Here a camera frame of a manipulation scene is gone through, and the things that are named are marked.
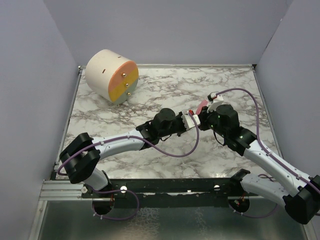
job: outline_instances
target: gray wall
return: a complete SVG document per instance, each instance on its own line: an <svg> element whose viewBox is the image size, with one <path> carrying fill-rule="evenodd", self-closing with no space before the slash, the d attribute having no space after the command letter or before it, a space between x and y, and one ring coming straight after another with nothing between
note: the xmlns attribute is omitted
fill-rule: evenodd
<svg viewBox="0 0 320 240"><path fill-rule="evenodd" d="M29 236L77 79L41 0L0 1L0 239Z"/></svg>
<svg viewBox="0 0 320 240"><path fill-rule="evenodd" d="M293 1L257 65L283 156L311 176L320 175L319 13L319 0Z"/></svg>
<svg viewBox="0 0 320 240"><path fill-rule="evenodd" d="M140 64L255 64L291 0L44 0L79 65L102 49Z"/></svg>

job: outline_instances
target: screw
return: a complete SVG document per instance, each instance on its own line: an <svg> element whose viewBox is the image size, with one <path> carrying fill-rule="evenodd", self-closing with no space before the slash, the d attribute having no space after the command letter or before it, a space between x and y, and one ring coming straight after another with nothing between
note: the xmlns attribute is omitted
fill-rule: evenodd
<svg viewBox="0 0 320 240"><path fill-rule="evenodd" d="M219 191L220 190L220 186L219 185L214 185L213 190Z"/></svg>
<svg viewBox="0 0 320 240"><path fill-rule="evenodd" d="M86 194L88 192L88 189L84 186L81 188L81 193Z"/></svg>
<svg viewBox="0 0 320 240"><path fill-rule="evenodd" d="M120 190L127 190L127 187L126 186L122 186L120 187Z"/></svg>

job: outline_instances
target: metal bracket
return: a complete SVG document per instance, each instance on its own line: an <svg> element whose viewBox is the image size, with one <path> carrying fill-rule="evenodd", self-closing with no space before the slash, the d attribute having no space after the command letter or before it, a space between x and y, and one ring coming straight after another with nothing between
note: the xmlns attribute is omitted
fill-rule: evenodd
<svg viewBox="0 0 320 240"><path fill-rule="evenodd" d="M29 235L29 240L35 240L39 238L42 222L45 216L46 207L47 207L47 201L38 202L32 227L31 227L31 232Z"/></svg>
<svg viewBox="0 0 320 240"><path fill-rule="evenodd" d="M82 198L83 183L71 184L68 180L44 181L40 192L40 201L92 201L93 198ZM109 201L110 198L95 198L95 201Z"/></svg>

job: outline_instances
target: marble surface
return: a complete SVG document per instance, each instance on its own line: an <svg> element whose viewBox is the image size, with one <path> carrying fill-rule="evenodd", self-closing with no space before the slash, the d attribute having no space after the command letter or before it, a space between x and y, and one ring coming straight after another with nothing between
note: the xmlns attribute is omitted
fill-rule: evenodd
<svg viewBox="0 0 320 240"><path fill-rule="evenodd" d="M128 101L113 105L93 92L83 71L70 117L64 146L78 134L88 132L92 137L108 137L128 132L153 119L162 108L196 110L211 92L230 88L249 90L259 103L260 137L276 153L258 86L249 67L244 68L139 68L139 81ZM240 124L256 132L254 103L245 92L233 91L223 95L239 114ZM187 153L195 144L196 130L181 137L173 135L157 146L172 154ZM124 152L101 160L97 168L116 178L223 178L240 169L255 174L264 173L259 166L219 145L212 131L201 131L197 149L184 158L163 155L153 148Z"/></svg>

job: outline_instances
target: cylindrical object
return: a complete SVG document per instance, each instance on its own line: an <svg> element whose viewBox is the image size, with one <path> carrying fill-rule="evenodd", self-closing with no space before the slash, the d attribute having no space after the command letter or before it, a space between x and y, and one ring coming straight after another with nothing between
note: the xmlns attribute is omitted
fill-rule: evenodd
<svg viewBox="0 0 320 240"><path fill-rule="evenodd" d="M88 86L114 104L127 100L138 83L136 63L104 49L94 55L85 68Z"/></svg>

